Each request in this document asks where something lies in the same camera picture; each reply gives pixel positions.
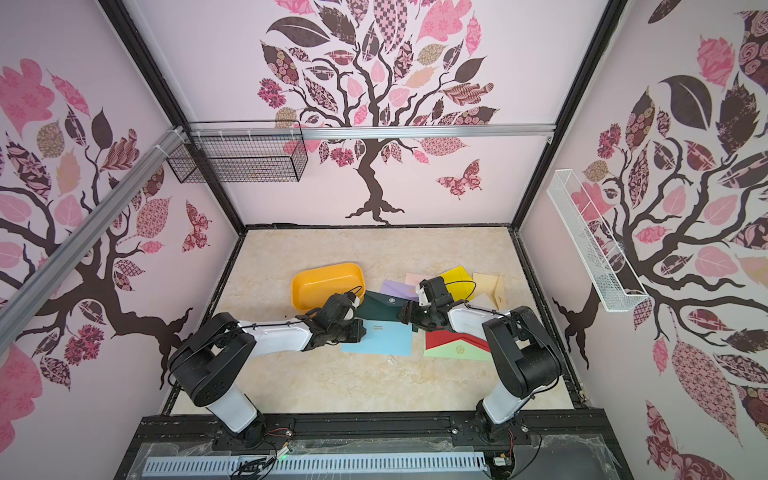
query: pink wall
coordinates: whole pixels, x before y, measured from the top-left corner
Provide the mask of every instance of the pink wall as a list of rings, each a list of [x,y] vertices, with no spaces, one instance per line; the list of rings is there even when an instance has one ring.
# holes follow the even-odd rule
[[[9,4],[0,32],[8,299],[169,124],[95,2]],[[114,475],[141,416],[159,412],[165,360],[234,238],[205,186],[179,185],[167,165],[147,182],[0,355],[4,478]]]
[[[661,3],[628,12],[554,164],[615,220],[651,299],[603,310],[543,190],[523,238],[635,478],[765,478],[768,12]]]
[[[359,9],[353,11],[350,3]],[[470,119],[493,123],[554,123],[605,3],[232,0],[222,8],[199,0],[131,0],[127,6],[190,118],[273,119],[280,109],[289,108],[298,110],[291,110],[289,118],[298,116],[306,127],[323,123],[337,127],[388,124],[381,117],[388,106],[389,121],[399,125],[418,124],[416,119],[423,115],[429,116],[424,119],[427,124],[458,123],[449,114],[463,112]],[[395,14],[387,18],[376,5],[384,5],[386,11],[391,8]],[[332,16],[334,11],[339,17]],[[270,30],[283,18],[299,18],[299,23],[314,25],[310,28],[320,33],[305,38],[291,32],[307,30]],[[391,31],[382,28],[390,22],[394,25]],[[380,60],[376,55],[368,60],[361,57],[356,68],[346,60],[332,59],[329,53],[334,51],[352,54],[355,43],[371,51],[372,42],[366,42],[371,25],[373,45],[384,46]],[[191,38],[191,31],[206,34]],[[273,58],[275,72],[283,76],[275,48],[295,66],[292,69],[289,62],[290,74],[282,79],[268,68],[267,57]],[[453,48],[458,56],[446,68],[445,56]],[[397,67],[391,82],[386,71],[390,67]],[[318,76],[317,68],[335,68],[343,78],[337,83],[336,74]],[[308,81],[318,86],[312,87],[314,98]],[[370,98],[368,84],[378,100]],[[464,94],[449,90],[459,85],[464,85]],[[408,103],[411,95],[415,96]],[[331,100],[323,105],[323,96],[332,98],[335,105]],[[354,106],[348,115],[344,114],[345,98]],[[485,112],[492,114],[473,112],[477,107],[488,108]],[[396,115],[400,109],[403,113]],[[353,156],[354,139],[324,147],[313,142],[308,145],[309,163],[298,184],[228,184],[227,190],[246,223],[511,221],[545,139],[461,141],[439,139],[432,147],[421,139],[403,139],[402,146],[370,141],[360,158]],[[326,148],[331,153],[328,161],[321,154]],[[337,148],[340,154],[349,152],[349,161],[340,165],[333,161]],[[401,161],[389,158],[385,162],[382,152],[393,148],[402,154]],[[479,172],[475,176],[468,172],[467,181],[479,182],[480,189],[471,189],[462,176],[477,159]],[[466,194],[452,195],[443,186],[455,182],[459,188],[453,192],[464,190]],[[358,210],[359,216],[347,218]]]

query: wire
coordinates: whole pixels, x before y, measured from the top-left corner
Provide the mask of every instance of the wire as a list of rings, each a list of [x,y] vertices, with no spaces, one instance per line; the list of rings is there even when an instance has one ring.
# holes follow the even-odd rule
[[[469,292],[469,295],[467,295],[467,297],[464,300],[472,296],[472,294],[475,292],[475,289],[478,287],[478,284],[474,280],[454,280],[453,282],[448,282],[445,285],[448,286],[448,285],[452,285],[453,283],[471,283],[472,285],[474,285],[474,287],[472,287],[472,291]]]

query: patterned leaf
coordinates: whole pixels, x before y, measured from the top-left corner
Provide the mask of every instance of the patterned leaf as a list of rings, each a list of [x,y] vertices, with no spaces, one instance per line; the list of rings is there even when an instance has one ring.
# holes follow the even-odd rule
[[[144,273],[144,270],[139,268],[136,263],[133,263],[130,260],[118,260],[117,262],[114,263],[114,265],[122,273],[125,273],[128,276],[137,276]]]
[[[681,255],[668,256],[661,262],[661,274],[672,275],[679,272],[692,258],[694,258],[693,255],[688,257],[682,257]]]
[[[40,353],[50,353],[51,350],[53,350],[57,345],[56,340],[58,340],[58,331],[46,335],[45,338],[38,344],[38,348],[35,349],[35,351],[32,353],[32,356],[38,355]]]
[[[379,112],[379,125],[386,127],[389,125],[389,104],[384,107],[384,110]]]
[[[722,225],[723,223],[726,223],[736,210],[738,201],[739,197],[737,195],[718,198],[704,209],[704,219],[712,225]]]
[[[445,103],[442,101],[442,98],[440,98],[439,100],[437,100],[437,102],[435,102],[435,106],[432,107],[432,121],[435,121],[438,118],[440,118],[440,115],[442,115],[442,110],[444,107],[445,107]]]
[[[432,43],[422,48],[416,61],[422,65],[432,65],[440,58],[440,54],[445,50],[445,45]]]
[[[58,126],[58,120],[40,127],[38,150],[43,158],[56,158],[64,152],[64,134]]]
[[[352,13],[352,17],[355,18],[355,23],[358,27],[368,13],[368,1],[369,0],[346,0],[346,6]]]
[[[91,121],[91,136],[102,150],[107,150],[112,145],[112,127],[109,126],[103,108]]]
[[[114,281],[114,285],[120,290],[125,290],[126,292],[134,291],[134,288],[131,286],[131,281],[128,279],[127,275],[124,275],[123,273],[115,270],[112,274],[112,280]]]
[[[632,199],[632,207],[637,207],[643,202],[648,191],[648,157],[647,146],[640,152],[637,161],[634,162],[629,173],[629,196]]]
[[[128,139],[121,137],[119,142],[114,142],[107,153],[107,159],[101,165],[99,171],[104,170],[130,170],[134,162],[139,158],[139,150],[136,148],[136,130],[128,129]]]
[[[736,257],[744,273],[754,283],[768,288],[768,257]]]
[[[699,308],[698,310],[694,310],[693,312],[689,313],[688,319],[692,323],[695,323],[696,325],[708,330],[733,332],[733,329],[728,328],[728,326],[723,323],[717,315],[703,308]]]
[[[733,275],[739,267],[717,247],[704,247],[696,255],[696,271],[703,276],[722,278]]]
[[[685,187],[680,185],[672,190],[666,197],[661,207],[670,215],[680,215],[685,210]]]
[[[11,222],[21,223],[32,216],[32,207],[21,198],[0,194],[0,213]]]
[[[754,154],[736,163],[717,183],[729,188],[752,187],[768,176],[768,151]]]
[[[264,53],[264,61],[266,62],[266,66],[272,71],[278,80],[288,85],[299,84],[299,71],[297,70],[296,64],[293,62],[293,59],[290,57],[290,55],[288,55],[288,52],[282,48],[267,45],[263,41],[261,42],[261,50]]]
[[[67,390],[71,390],[69,367],[61,360],[43,356],[40,359],[40,373],[42,373],[45,379],[49,382],[63,385],[67,387]]]
[[[740,247],[751,248],[753,250],[768,250],[768,214],[764,214],[741,229],[731,242]]]
[[[61,225],[76,228],[83,223],[83,210],[74,195],[64,197],[53,210],[53,218]]]
[[[165,169],[161,165],[156,172],[147,180],[147,183],[141,188],[144,192],[144,196],[149,200],[157,195],[157,192],[163,187],[163,181],[165,180]]]
[[[640,147],[645,137],[650,133],[650,126],[654,122],[655,108],[654,101],[650,99],[646,88],[645,93],[634,105],[632,113],[627,119],[627,129],[624,131],[624,135],[630,151]]]
[[[712,153],[703,145],[692,141],[686,141],[688,144],[688,166],[698,171],[712,170],[717,166]]]
[[[480,29],[480,23],[477,21],[477,18],[473,15],[472,18],[469,19],[469,23],[467,24],[467,36],[466,36],[466,43],[467,43],[467,52],[469,53],[469,56],[471,57],[473,53],[475,53],[475,50],[478,49],[480,46],[480,37],[482,37],[482,30]]]
[[[717,137],[725,153],[731,155],[750,139],[757,127],[757,103],[743,85],[734,84],[720,104]]]
[[[379,42],[379,37],[373,30],[373,22],[371,22],[371,26],[368,28],[368,33],[366,33],[366,36],[362,39],[362,47],[360,50],[362,61],[369,61],[374,58],[376,54],[379,53],[380,47],[381,43]]]
[[[603,180],[608,173],[608,163],[605,160],[595,160],[584,170],[584,176],[591,182]]]
[[[688,127],[706,130],[712,118],[712,97],[698,78],[675,75],[661,82],[670,86],[670,109],[675,120]]]
[[[462,40],[462,43],[456,45],[453,48],[449,48],[445,55],[442,57],[442,67],[445,69],[445,71],[449,71],[453,65],[456,65],[456,62],[458,61],[458,56],[462,53],[462,47],[464,46],[464,41]]]
[[[408,8],[406,0],[374,0],[373,17],[384,38],[387,52],[395,49],[406,35]]]
[[[426,153],[437,157],[452,154],[458,149],[467,146],[467,144],[456,137],[423,138],[419,143]]]
[[[136,234],[139,237],[153,238],[165,228],[168,220],[170,198],[148,200],[136,216]]]
[[[163,248],[163,244],[152,240],[150,242],[143,243],[139,248],[141,248],[141,251],[144,253],[157,253],[161,248]]]
[[[654,153],[654,165],[661,170],[672,170],[675,168],[677,161],[670,149],[656,142],[654,142],[654,146],[656,147],[656,152]]]
[[[366,143],[362,140],[355,142],[355,158],[360,160],[360,157],[366,154]]]
[[[656,10],[654,10],[654,13],[648,19],[648,23],[655,23],[666,17],[675,7],[677,7],[678,3],[680,3],[680,0],[661,0],[659,6],[656,7]]]
[[[454,87],[441,90],[453,103],[459,105],[465,104],[478,104],[482,99],[482,96],[493,90],[493,84],[485,84],[483,88],[480,88],[480,84],[464,83],[456,85]]]
[[[83,124],[80,123],[69,106],[67,106],[69,113],[64,119],[64,129],[67,131],[67,135],[74,140],[78,145],[85,146],[85,130],[83,130]]]
[[[88,103],[85,101],[85,98],[80,91],[65,79],[52,74],[50,70],[48,71],[48,74],[51,75],[51,80],[53,81],[56,90],[64,96],[67,103],[90,117],[91,114],[88,113]]]
[[[723,373],[709,356],[678,339],[672,352],[672,366],[685,393],[738,439],[736,401]]]
[[[751,12],[742,12],[741,16],[744,19],[744,36],[739,50],[741,71],[760,87],[763,87],[765,93],[768,93],[766,11],[752,10]]]
[[[715,355],[726,372],[747,382],[768,383],[768,370],[758,362],[741,355]]]
[[[83,312],[83,316],[92,322],[106,325],[104,321],[104,310],[101,308],[99,302],[93,300],[85,300],[78,304],[78,308]]]
[[[316,84],[307,77],[304,77],[304,81],[306,82],[307,89],[310,92],[310,97],[312,97],[315,103],[317,103],[320,107],[325,108],[326,110],[332,111],[333,113],[339,111],[339,105],[336,104],[336,99],[333,98],[333,95],[331,95],[329,91],[327,91],[322,85]]]
[[[408,40],[400,45],[400,50],[395,58],[395,81],[405,78],[413,65],[413,47]]]
[[[762,352],[768,349],[768,332],[744,329],[726,338],[725,342],[740,352]]]
[[[667,351],[667,343],[664,342],[664,337],[660,337],[654,342],[654,363],[656,368],[659,369],[659,375],[664,373],[667,369],[667,360],[669,359],[669,352]]]
[[[51,175],[45,170],[45,165],[30,151],[8,138],[6,154],[16,169],[18,177],[22,179],[29,190],[48,199],[51,193]]]
[[[320,164],[322,165],[323,162],[328,160],[328,157],[331,155],[331,150],[328,147],[328,142],[324,141],[323,143],[321,143],[317,153],[320,155]]]

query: pink leaf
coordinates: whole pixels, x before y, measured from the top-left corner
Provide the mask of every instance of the pink leaf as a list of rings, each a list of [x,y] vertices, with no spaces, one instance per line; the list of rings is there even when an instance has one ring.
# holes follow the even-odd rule
[[[21,74],[10,67],[2,68],[0,75],[0,108],[16,128],[20,137],[30,121],[48,120],[48,110],[55,95],[50,88],[43,87],[40,65],[29,58],[22,58]]]
[[[53,210],[53,218],[62,225],[79,227],[83,223],[83,209],[74,195],[67,195]]]
[[[363,105],[355,112],[355,125],[360,125],[368,117],[368,104]]]
[[[408,95],[411,91],[408,88],[393,88],[389,92],[389,103],[394,108],[400,108],[408,101]]]
[[[704,276],[721,278],[737,273],[739,267],[717,247],[704,247],[696,256],[696,271]]]
[[[146,242],[141,245],[141,251],[144,253],[157,253],[163,248],[163,244],[157,241]]]
[[[685,210],[685,187],[680,185],[672,190],[661,204],[664,211],[670,215],[680,215]]]
[[[359,98],[363,93],[362,85],[354,78],[350,78],[346,82],[346,93],[350,98]]]
[[[664,235],[666,235],[669,231],[670,230],[668,228],[659,225],[657,227],[644,228],[643,230],[640,230],[640,232],[635,235],[635,237],[642,243],[656,243],[657,241],[664,238]]]
[[[467,38],[465,40],[465,43],[467,44],[467,52],[469,52],[470,57],[480,46],[480,37],[482,37],[480,24],[477,21],[477,18],[473,15],[467,24]]]
[[[704,218],[713,225],[722,225],[733,215],[738,201],[738,195],[718,198],[704,209]]]
[[[659,369],[659,375],[664,373],[667,369],[667,360],[669,359],[669,352],[667,351],[667,344],[664,342],[664,338],[661,337],[654,343],[654,362],[656,368]]]
[[[373,68],[371,68],[371,80],[373,80],[374,83],[381,83],[386,80],[386,72],[384,71],[381,62],[378,60],[373,64]]]
[[[427,158],[426,155],[424,155],[424,152],[422,152],[421,150],[414,150],[413,156],[416,157],[416,160],[420,161],[423,164],[429,163],[429,159]]]
[[[32,208],[20,198],[0,194],[0,212],[11,222],[21,223],[32,215]]]
[[[0,268],[13,268],[22,259],[24,250],[13,242],[0,242]]]

